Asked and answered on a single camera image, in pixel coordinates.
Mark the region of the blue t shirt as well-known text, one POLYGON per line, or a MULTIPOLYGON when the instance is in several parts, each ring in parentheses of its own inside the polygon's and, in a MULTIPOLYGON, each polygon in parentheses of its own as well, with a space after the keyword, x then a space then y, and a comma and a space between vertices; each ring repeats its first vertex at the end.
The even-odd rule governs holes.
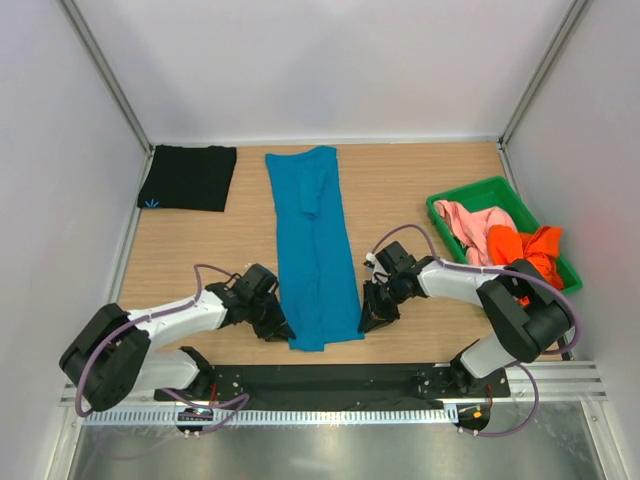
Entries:
POLYGON ((348 239, 337 150, 318 146, 265 163, 276 212, 280 300, 294 350, 360 340, 361 305, 348 239))

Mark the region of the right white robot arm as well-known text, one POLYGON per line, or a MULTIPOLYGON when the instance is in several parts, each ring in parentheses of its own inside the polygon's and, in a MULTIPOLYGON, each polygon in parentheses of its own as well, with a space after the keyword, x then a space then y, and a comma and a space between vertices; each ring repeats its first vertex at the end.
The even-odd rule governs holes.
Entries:
POLYGON ((575 325, 563 297, 526 260, 488 269, 434 256, 418 260, 394 241, 367 254, 365 266, 372 277, 363 284, 362 333, 398 320, 399 306, 416 297, 447 297, 484 310, 492 333, 450 362, 451 385, 464 396, 484 388, 494 372, 536 360, 575 325))

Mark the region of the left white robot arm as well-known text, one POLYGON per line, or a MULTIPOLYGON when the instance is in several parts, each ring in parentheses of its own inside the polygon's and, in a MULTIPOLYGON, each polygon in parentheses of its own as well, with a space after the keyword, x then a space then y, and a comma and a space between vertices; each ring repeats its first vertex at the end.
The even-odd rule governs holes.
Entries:
POLYGON ((107 411, 131 394, 201 400, 215 382, 215 369, 191 346, 165 346, 197 333, 248 323, 267 342, 296 337, 276 296, 278 279, 254 263, 242 275, 206 284, 193 295, 153 308, 125 310, 117 303, 98 309, 59 360, 76 387, 74 407, 86 418, 107 411))

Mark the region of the pink t shirt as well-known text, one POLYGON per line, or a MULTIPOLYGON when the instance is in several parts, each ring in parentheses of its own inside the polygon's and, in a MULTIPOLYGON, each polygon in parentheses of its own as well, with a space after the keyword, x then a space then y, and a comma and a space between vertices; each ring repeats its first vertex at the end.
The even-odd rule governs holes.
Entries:
POLYGON ((466 248, 466 260, 476 266, 491 266, 488 236, 494 226, 516 231, 511 216, 500 207, 471 212, 461 203, 438 200, 434 203, 439 217, 453 236, 466 248))

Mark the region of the orange t shirt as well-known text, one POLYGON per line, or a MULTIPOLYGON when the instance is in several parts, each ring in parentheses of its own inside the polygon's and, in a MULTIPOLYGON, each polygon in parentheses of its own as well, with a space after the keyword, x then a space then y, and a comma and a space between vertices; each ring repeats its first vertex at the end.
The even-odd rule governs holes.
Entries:
POLYGON ((488 252, 494 265, 528 261, 549 284, 563 290, 564 282, 557 271, 562 235, 563 229, 556 226, 542 226, 534 233, 492 226, 487 239, 488 252))

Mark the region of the green plastic bin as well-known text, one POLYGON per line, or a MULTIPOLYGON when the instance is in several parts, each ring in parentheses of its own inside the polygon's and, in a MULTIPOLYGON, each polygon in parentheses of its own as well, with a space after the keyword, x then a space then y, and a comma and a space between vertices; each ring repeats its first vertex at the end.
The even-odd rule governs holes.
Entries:
MULTIPOLYGON (((471 212, 500 207, 511 216, 516 232, 534 233, 540 227, 548 226, 539 224, 507 180, 499 176, 432 195, 426 200, 429 218, 453 260, 458 263, 470 264, 465 256, 466 248, 453 236, 437 214, 434 203, 438 200, 459 202, 471 212)), ((574 293, 582 288, 582 280, 561 252, 557 260, 557 271, 564 282, 564 289, 561 291, 574 293)))

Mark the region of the folded black t shirt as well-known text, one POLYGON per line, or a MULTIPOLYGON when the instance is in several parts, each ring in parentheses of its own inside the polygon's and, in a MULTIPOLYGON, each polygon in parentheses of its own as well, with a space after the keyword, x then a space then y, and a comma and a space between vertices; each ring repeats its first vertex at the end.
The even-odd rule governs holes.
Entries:
POLYGON ((158 145, 137 207, 223 212, 236 162, 235 147, 158 145))

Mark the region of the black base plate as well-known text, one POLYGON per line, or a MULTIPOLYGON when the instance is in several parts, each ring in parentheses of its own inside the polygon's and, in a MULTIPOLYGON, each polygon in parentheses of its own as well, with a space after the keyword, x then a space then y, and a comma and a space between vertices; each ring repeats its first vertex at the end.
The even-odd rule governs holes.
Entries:
POLYGON ((249 394, 248 410, 401 411, 436 407, 438 400, 483 402, 511 395, 506 373, 492 373, 479 389, 463 393, 446 364, 218 365, 196 397, 228 401, 249 394))

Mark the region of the aluminium frame rail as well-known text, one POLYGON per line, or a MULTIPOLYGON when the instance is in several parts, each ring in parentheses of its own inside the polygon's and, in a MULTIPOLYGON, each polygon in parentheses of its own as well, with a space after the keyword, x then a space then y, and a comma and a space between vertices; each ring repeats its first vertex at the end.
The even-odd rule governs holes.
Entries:
MULTIPOLYGON (((531 401, 533 389, 543 402, 605 400, 607 394, 596 366, 588 361, 543 361, 528 365, 525 370, 511 367, 503 370, 511 395, 495 399, 496 403, 531 401)), ((443 403, 476 403, 465 398, 438 400, 443 403)))

